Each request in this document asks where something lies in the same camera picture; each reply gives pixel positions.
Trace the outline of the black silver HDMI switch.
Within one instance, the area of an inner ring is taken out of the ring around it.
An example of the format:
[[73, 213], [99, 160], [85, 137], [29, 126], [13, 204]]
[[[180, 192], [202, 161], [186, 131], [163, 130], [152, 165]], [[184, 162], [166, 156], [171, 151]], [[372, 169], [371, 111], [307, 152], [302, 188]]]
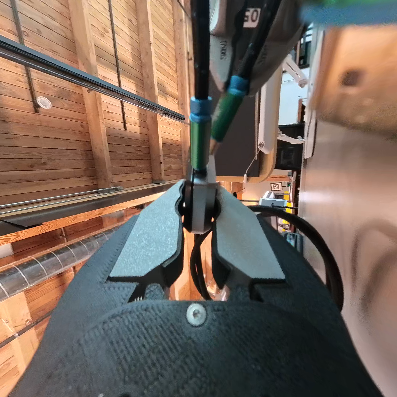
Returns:
[[188, 164], [183, 194], [183, 225], [188, 232], [204, 234], [210, 229], [215, 214], [216, 191], [216, 165], [213, 155], [209, 156], [205, 170], [197, 171]]

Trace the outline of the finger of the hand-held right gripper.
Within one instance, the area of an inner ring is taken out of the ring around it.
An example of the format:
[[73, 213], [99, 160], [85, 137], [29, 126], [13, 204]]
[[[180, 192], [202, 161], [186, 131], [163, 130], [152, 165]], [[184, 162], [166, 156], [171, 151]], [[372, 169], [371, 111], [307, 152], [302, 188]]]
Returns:
[[244, 12], [243, 0], [210, 1], [210, 72], [220, 92], [229, 84]]
[[304, 25], [301, 0], [283, 0], [272, 24], [268, 23], [261, 41], [259, 54], [252, 67], [249, 94], [257, 93], [282, 65], [301, 37]]

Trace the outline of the blurred tan object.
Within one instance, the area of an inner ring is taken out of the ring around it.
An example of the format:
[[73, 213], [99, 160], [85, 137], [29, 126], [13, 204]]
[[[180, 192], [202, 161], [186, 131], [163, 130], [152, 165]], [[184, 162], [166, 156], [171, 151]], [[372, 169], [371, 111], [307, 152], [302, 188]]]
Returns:
[[321, 121], [396, 134], [396, 23], [327, 28], [309, 104]]

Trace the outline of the black ceiling track rail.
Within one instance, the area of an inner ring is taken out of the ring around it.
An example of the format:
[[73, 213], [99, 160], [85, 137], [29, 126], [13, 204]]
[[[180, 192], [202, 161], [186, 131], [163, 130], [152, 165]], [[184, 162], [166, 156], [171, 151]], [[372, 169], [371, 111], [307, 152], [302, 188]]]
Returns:
[[186, 117], [169, 108], [161, 106], [144, 97], [138, 96], [123, 88], [119, 88], [96, 76], [81, 71], [57, 59], [33, 50], [30, 47], [0, 36], [0, 55], [14, 63], [27, 66], [39, 72], [56, 77], [58, 79], [76, 84], [80, 87], [104, 94], [106, 96], [122, 100], [133, 106], [156, 113], [162, 117], [188, 124]]

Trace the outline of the black device green display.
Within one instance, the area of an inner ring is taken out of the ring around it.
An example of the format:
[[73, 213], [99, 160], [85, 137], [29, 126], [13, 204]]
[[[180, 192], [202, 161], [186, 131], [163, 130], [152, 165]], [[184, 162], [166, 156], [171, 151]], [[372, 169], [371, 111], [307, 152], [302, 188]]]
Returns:
[[303, 253], [303, 236], [300, 233], [283, 232], [283, 237], [299, 253]]

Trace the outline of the dark steel beam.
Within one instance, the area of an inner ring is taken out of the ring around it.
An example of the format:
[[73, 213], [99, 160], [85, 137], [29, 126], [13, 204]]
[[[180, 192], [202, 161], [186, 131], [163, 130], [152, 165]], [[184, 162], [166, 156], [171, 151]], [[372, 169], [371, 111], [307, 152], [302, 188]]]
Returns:
[[114, 191], [112, 193], [73, 196], [58, 202], [41, 203], [40, 205], [28, 207], [26, 210], [1, 214], [0, 235], [2, 237], [41, 226], [48, 221], [100, 210], [133, 200], [145, 199], [149, 196], [165, 192], [176, 182], [177, 180], [172, 180]]

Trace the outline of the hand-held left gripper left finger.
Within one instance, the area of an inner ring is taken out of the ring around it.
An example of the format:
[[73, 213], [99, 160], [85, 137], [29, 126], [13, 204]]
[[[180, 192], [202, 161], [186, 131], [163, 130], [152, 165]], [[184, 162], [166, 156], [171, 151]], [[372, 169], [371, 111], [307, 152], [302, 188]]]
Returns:
[[157, 283], [170, 288], [183, 270], [183, 223], [179, 213], [184, 181], [170, 187], [141, 211], [110, 281]]

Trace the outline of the silver ventilation duct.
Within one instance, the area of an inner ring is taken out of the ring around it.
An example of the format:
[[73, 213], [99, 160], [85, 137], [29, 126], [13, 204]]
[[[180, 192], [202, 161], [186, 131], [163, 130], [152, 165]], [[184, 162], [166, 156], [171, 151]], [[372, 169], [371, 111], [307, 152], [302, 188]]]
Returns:
[[122, 224], [91, 233], [79, 239], [57, 245], [2, 266], [0, 271], [0, 301], [11, 298], [73, 266], [88, 260]]

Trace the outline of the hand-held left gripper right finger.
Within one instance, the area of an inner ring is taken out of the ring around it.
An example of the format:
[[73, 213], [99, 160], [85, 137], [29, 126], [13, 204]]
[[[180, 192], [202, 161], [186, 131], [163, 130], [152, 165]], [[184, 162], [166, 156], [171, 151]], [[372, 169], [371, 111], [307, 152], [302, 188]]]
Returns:
[[284, 284], [285, 274], [256, 214], [223, 186], [216, 193], [212, 275], [219, 288]]

